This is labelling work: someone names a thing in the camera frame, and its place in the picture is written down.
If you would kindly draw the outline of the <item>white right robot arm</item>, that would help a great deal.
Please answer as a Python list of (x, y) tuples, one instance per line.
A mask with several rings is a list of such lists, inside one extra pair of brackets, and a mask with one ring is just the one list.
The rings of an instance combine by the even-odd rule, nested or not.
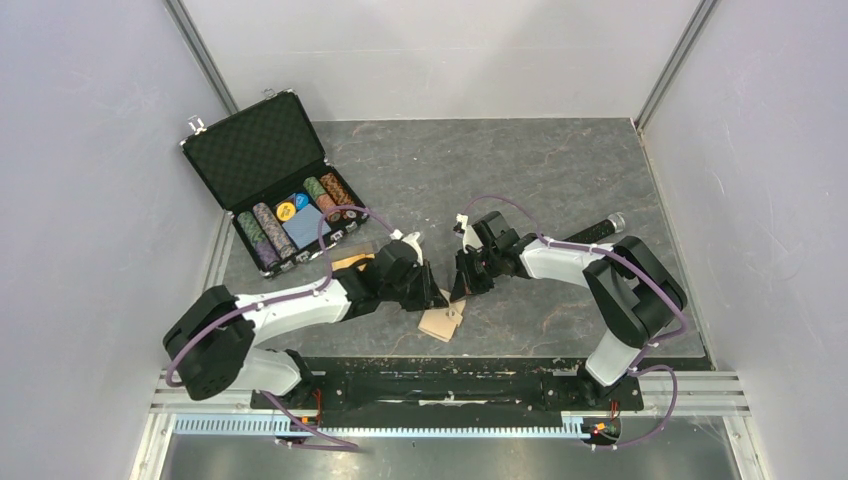
[(454, 231), (462, 247), (456, 254), (452, 301), (490, 291), (500, 276), (555, 280), (591, 292), (606, 325), (577, 382), (580, 400), (591, 408), (602, 408), (617, 396), (619, 380), (688, 303), (677, 280), (634, 236), (615, 244), (519, 236), (498, 211), (476, 222), (460, 214)]

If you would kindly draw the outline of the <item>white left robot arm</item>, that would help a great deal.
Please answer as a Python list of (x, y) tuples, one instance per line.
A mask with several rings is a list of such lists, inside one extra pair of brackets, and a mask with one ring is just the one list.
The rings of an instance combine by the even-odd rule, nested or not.
[(163, 338), (171, 360), (165, 381), (195, 401), (235, 387), (302, 407), (314, 394), (304, 361), (292, 350), (265, 350), (263, 343), (369, 315), (383, 303), (409, 312), (449, 306), (413, 236), (391, 240), (301, 287), (247, 295), (235, 295), (224, 285), (205, 290)]

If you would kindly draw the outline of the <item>clear acrylic card box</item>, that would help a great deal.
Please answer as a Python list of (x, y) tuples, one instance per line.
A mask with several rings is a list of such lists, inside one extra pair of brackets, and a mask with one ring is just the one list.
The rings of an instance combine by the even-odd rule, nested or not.
[(359, 243), (330, 251), (329, 260), (333, 271), (350, 267), (359, 260), (373, 259), (379, 245), (376, 241)]

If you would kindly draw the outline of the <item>tan leather card holder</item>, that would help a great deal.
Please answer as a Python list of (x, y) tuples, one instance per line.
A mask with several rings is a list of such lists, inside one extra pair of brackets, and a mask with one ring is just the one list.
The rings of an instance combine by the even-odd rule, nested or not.
[(447, 308), (427, 310), (418, 330), (442, 342), (449, 342), (463, 321), (466, 300), (450, 301)]

